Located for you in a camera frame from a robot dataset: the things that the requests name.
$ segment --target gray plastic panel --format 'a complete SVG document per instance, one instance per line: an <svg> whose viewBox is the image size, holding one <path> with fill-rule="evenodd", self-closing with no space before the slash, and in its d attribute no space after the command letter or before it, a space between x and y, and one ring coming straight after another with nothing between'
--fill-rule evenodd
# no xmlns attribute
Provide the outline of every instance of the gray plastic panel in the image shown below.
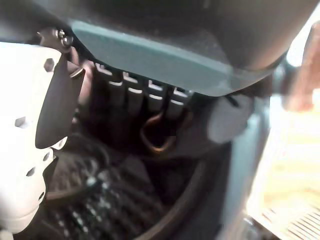
<svg viewBox="0 0 320 240"><path fill-rule="evenodd" d="M223 96L272 72L246 71L178 47L74 22L71 28L94 57L114 68L208 96Z"/></svg>
<svg viewBox="0 0 320 240"><path fill-rule="evenodd" d="M269 132L268 106L255 99L245 131L232 142L231 162L221 223L230 226L246 207L252 181Z"/></svg>

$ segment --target metal grille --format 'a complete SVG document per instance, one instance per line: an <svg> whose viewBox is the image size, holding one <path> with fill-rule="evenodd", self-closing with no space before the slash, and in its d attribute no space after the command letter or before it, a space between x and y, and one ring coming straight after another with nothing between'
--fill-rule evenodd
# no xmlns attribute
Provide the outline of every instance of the metal grille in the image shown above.
<svg viewBox="0 0 320 240"><path fill-rule="evenodd" d="M320 239L320 208L315 204L268 208L257 220L282 240Z"/></svg>
<svg viewBox="0 0 320 240"><path fill-rule="evenodd" d="M59 200L89 188L96 183L99 163L94 157L79 157L64 152L58 162L46 196L47 200Z"/></svg>
<svg viewBox="0 0 320 240"><path fill-rule="evenodd" d="M66 239L133 239L166 213L152 185L125 169L105 170L99 181L90 196L49 211Z"/></svg>

